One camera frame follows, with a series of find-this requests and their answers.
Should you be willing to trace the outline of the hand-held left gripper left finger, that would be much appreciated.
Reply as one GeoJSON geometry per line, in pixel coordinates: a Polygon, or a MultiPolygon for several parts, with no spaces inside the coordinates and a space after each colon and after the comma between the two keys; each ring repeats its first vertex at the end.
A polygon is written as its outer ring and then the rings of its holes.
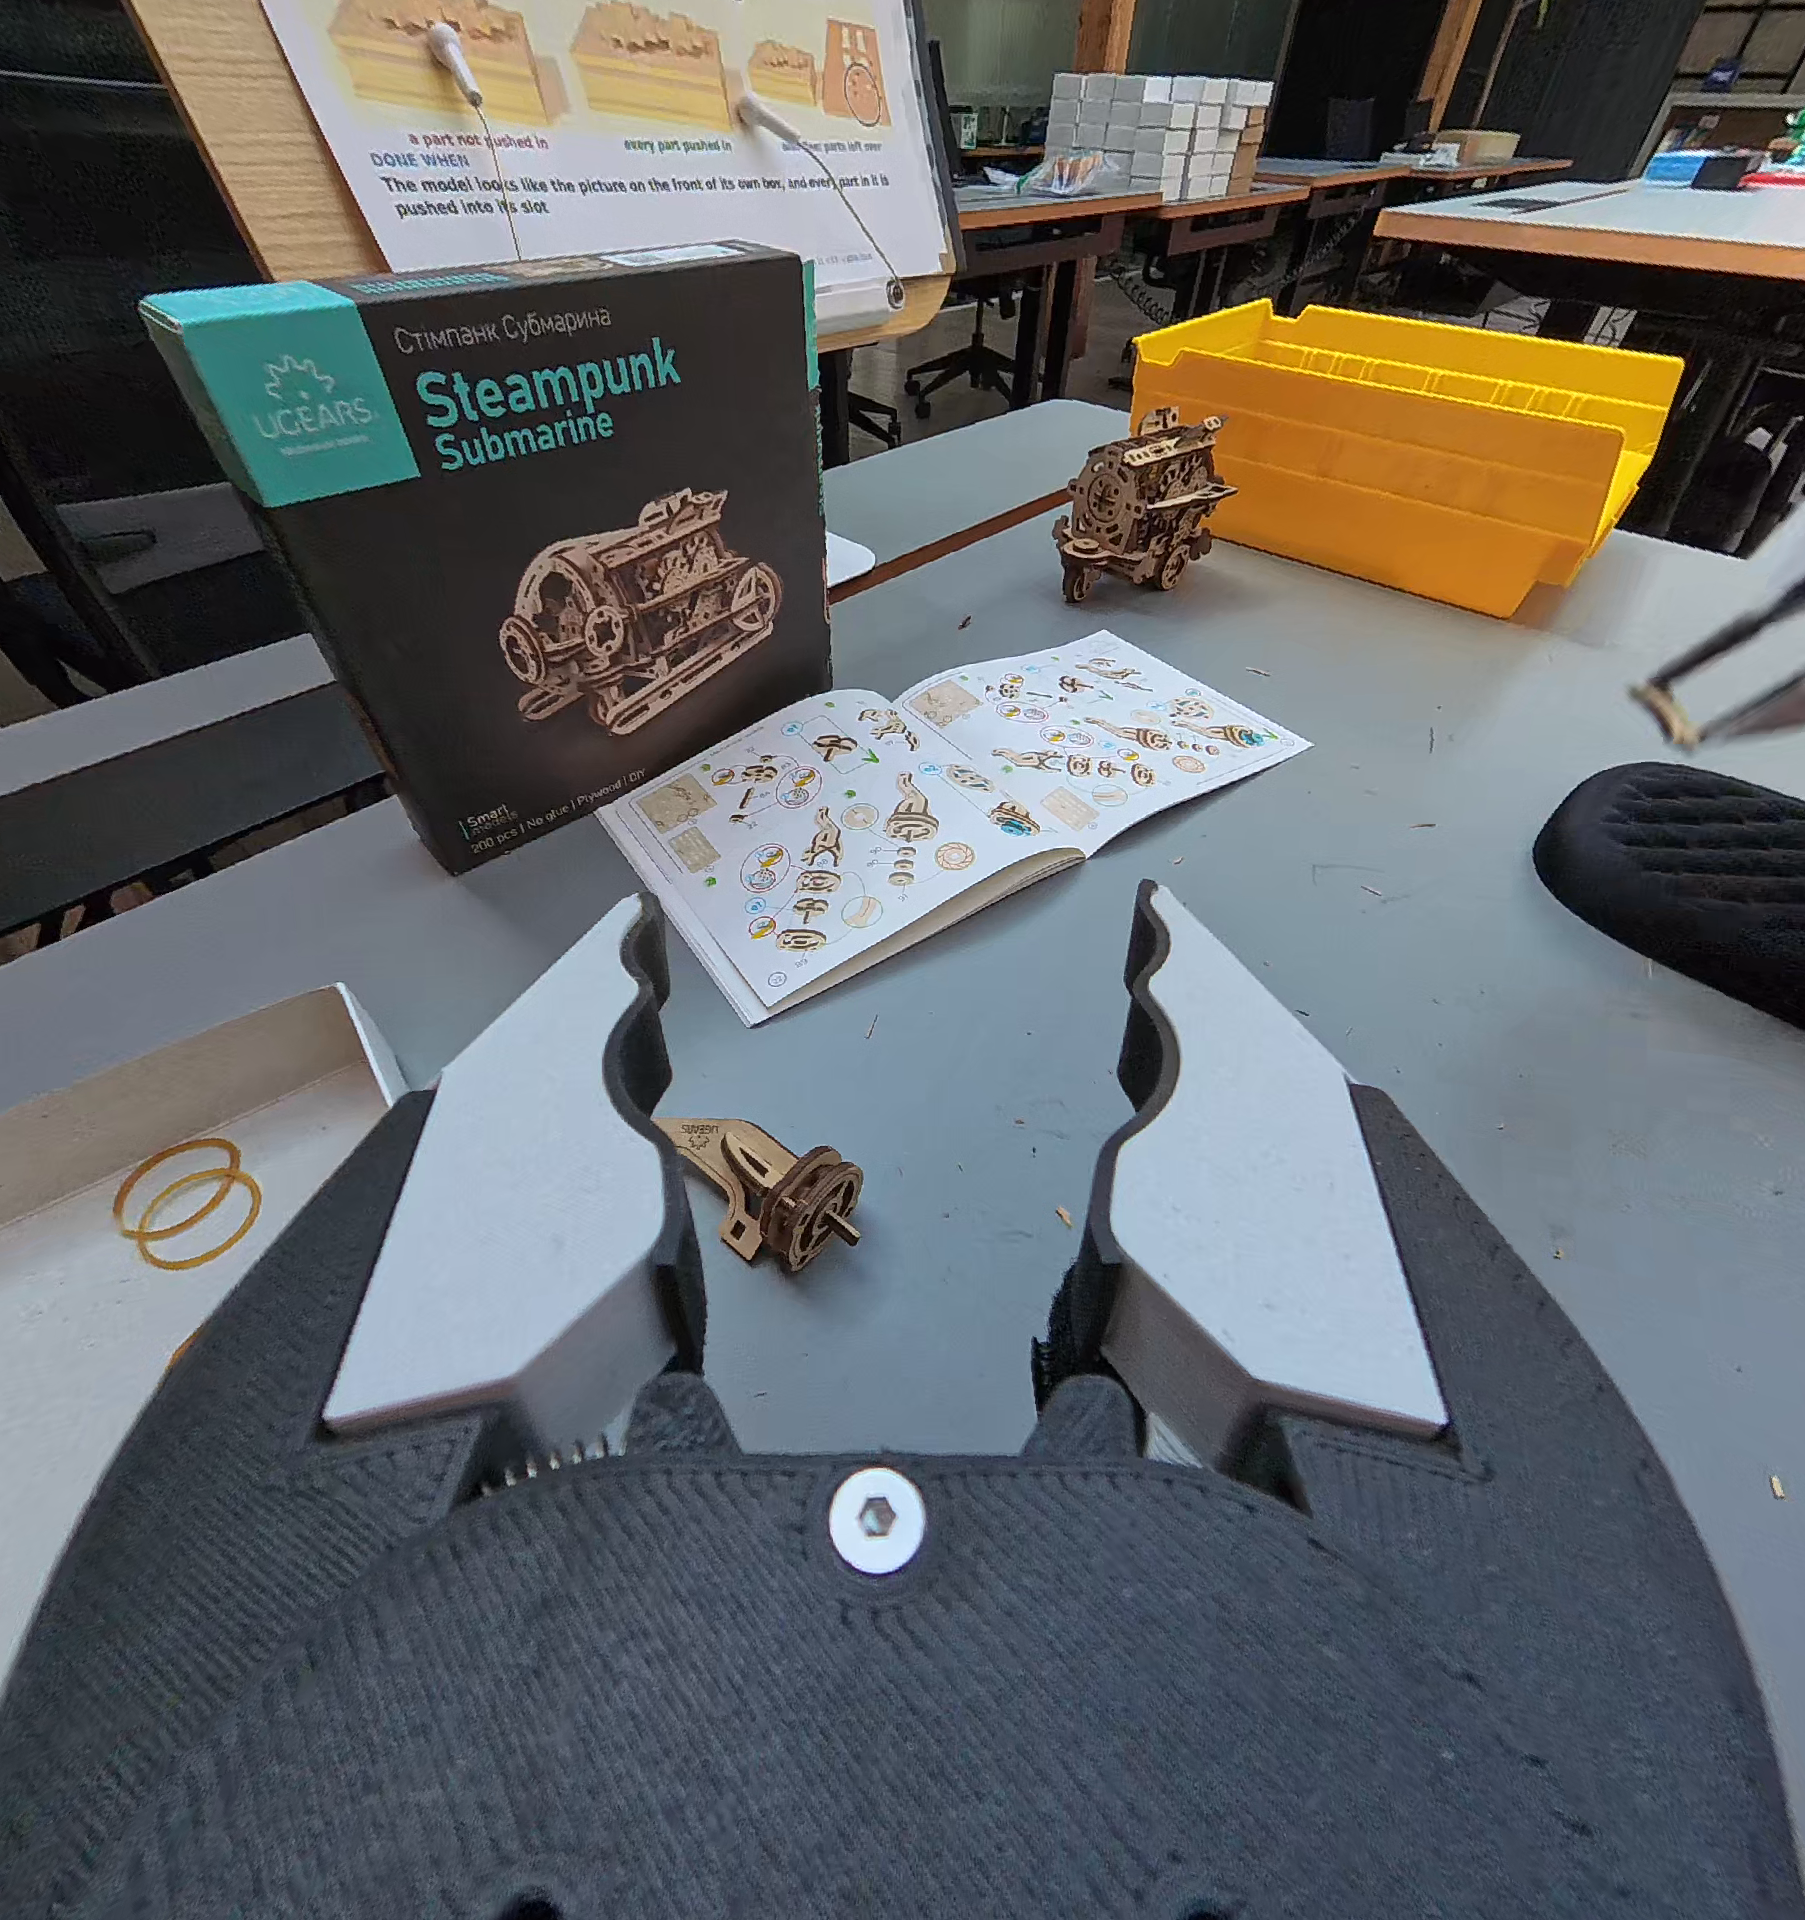
{"type": "Polygon", "coordinates": [[[492,1406],[541,1461],[701,1367],[698,1235],[653,1123],[670,990],[661,902],[631,893],[443,1069],[328,1427],[492,1406]]]}

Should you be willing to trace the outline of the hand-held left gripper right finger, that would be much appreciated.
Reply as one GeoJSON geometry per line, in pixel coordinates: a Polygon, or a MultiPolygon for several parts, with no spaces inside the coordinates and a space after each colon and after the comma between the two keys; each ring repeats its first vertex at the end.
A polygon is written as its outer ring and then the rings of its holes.
{"type": "Polygon", "coordinates": [[[1116,1375],[1208,1467],[1275,1413],[1430,1439],[1441,1379],[1339,1060],[1160,881],[1138,884],[1084,1242],[1035,1398],[1116,1375]]]}

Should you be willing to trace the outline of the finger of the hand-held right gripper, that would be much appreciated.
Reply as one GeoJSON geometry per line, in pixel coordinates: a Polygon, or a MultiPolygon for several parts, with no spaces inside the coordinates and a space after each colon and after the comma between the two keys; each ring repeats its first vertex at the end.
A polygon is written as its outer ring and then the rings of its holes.
{"type": "Polygon", "coordinates": [[[1751,644],[1773,626],[1805,613],[1805,501],[1763,540],[1755,559],[1755,598],[1736,608],[1678,658],[1651,674],[1651,707],[1684,707],[1678,683],[1705,671],[1730,650],[1751,644]]]}
{"type": "Polygon", "coordinates": [[[1697,731],[1697,744],[1805,726],[1805,667],[1697,731]]]}

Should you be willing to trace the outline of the wooden crank wheel assembly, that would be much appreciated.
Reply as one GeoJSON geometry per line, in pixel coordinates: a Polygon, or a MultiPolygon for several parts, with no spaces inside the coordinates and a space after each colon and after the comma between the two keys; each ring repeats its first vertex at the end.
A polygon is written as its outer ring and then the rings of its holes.
{"type": "Polygon", "coordinates": [[[774,1255],[798,1276],[834,1240],[860,1242],[866,1172],[837,1147],[793,1153],[747,1118],[661,1115],[658,1126],[722,1191],[722,1242],[744,1260],[774,1255]]]}

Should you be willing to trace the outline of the black model kit box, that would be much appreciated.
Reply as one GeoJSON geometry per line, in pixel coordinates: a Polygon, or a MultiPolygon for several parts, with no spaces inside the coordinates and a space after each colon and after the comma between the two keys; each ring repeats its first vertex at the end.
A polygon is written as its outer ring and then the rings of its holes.
{"type": "Polygon", "coordinates": [[[243,283],[140,318],[447,872],[831,687],[798,252],[243,283]]]}

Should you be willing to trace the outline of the wooden submarine model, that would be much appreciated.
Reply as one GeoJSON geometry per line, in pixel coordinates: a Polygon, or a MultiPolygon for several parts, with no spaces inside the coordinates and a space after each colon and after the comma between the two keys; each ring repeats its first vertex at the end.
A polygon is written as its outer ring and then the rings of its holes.
{"type": "Polygon", "coordinates": [[[1217,413],[1183,424],[1175,406],[1160,406],[1132,438],[1087,459],[1069,513],[1054,520],[1069,605],[1084,605],[1108,571],[1174,589],[1212,550],[1208,520],[1235,492],[1214,467],[1224,425],[1217,413]]]}

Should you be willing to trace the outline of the black honeycomb mesh pad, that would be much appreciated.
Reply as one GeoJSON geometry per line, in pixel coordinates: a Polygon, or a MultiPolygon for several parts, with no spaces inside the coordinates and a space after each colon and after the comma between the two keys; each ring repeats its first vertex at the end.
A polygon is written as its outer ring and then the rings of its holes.
{"type": "Polygon", "coordinates": [[[1565,795],[1535,868],[1584,923],[1805,1030],[1803,798],[1688,763],[1620,763],[1565,795]]]}

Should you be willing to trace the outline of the group of tan rubber bands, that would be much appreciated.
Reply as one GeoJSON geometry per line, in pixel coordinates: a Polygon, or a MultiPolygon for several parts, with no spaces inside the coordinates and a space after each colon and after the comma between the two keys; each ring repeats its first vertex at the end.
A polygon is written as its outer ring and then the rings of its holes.
{"type": "Polygon", "coordinates": [[[264,1182],[229,1135],[195,1135],[158,1147],[124,1173],[110,1220],[152,1269],[204,1269],[259,1227],[264,1182]]]}

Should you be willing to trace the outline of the white-top office desk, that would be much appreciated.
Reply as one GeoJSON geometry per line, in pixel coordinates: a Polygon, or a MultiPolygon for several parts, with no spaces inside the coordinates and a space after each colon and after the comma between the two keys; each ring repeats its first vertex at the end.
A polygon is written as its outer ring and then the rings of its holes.
{"type": "Polygon", "coordinates": [[[1544,330],[1630,310],[1684,361],[1626,531],[1751,553],[1805,486],[1805,185],[1550,181],[1396,204],[1378,240],[1550,304],[1544,330]]]}

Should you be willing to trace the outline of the white cardboard box tray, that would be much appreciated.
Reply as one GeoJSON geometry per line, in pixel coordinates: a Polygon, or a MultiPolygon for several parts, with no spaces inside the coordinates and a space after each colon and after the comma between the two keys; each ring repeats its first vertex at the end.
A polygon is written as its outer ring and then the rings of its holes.
{"type": "Polygon", "coordinates": [[[0,1115],[0,1694],[104,1463],[170,1360],[405,1090],[343,984],[282,999],[0,1115]],[[229,1135],[259,1227],[188,1273],[147,1267],[110,1200],[164,1145],[229,1135]]]}

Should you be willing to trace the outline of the open instruction booklet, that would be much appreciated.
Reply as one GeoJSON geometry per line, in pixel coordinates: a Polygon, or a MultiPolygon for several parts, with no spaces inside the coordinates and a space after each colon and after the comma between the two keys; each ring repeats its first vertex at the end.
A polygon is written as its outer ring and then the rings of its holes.
{"type": "Polygon", "coordinates": [[[602,807],[747,1024],[1311,743],[1116,632],[837,687],[602,807]]]}

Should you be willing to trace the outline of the stack of white boxes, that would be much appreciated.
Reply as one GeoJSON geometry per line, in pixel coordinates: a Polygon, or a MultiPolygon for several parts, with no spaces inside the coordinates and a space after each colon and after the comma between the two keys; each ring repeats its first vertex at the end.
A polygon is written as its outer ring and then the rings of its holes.
{"type": "Polygon", "coordinates": [[[1163,201],[1247,193],[1272,100],[1268,76],[1060,72],[1032,188],[1163,201]]]}

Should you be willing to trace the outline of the wood-edged office desk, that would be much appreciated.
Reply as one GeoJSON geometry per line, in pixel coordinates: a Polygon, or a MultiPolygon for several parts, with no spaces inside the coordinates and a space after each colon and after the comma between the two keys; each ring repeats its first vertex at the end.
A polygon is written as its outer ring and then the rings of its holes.
{"type": "Polygon", "coordinates": [[[1135,237],[1144,258],[1184,266],[1174,316],[1184,318],[1214,295],[1220,257],[1266,240],[1281,218],[1303,201],[1303,188],[1260,181],[1247,193],[1207,201],[1122,197],[1001,197],[957,201],[962,266],[953,295],[972,295],[981,276],[1022,283],[1017,321],[987,316],[986,340],[1022,361],[1028,409],[1062,397],[1069,365],[1084,352],[1096,266],[1135,237]]]}

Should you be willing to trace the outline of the black mesh office chair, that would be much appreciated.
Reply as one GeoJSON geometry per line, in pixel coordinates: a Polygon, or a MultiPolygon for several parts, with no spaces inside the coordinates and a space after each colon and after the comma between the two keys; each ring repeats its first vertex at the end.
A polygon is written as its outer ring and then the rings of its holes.
{"type": "Polygon", "coordinates": [[[0,647],[53,702],[306,632],[140,300],[264,275],[124,3],[0,3],[0,647]]]}

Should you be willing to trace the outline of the instruction poster on board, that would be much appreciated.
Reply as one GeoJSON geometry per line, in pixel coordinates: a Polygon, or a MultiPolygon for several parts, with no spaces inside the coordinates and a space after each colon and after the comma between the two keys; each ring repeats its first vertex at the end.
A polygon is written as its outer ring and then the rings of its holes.
{"type": "MultiPolygon", "coordinates": [[[[129,3],[127,6],[147,49],[168,82],[188,130],[195,133],[253,258],[276,280],[343,276],[391,267],[379,249],[347,178],[331,157],[320,124],[306,103],[294,67],[270,27],[267,3],[129,3]]],[[[944,212],[954,245],[953,267],[928,276],[886,276],[884,283],[822,286],[819,266],[819,334],[823,348],[849,348],[878,337],[925,325],[962,266],[962,227],[954,193],[945,181],[945,161],[934,111],[928,106],[928,75],[920,9],[913,21],[917,85],[940,167],[944,212]]],[[[675,258],[696,258],[707,245],[687,248],[616,248],[602,257],[664,249],[675,258]]]]}

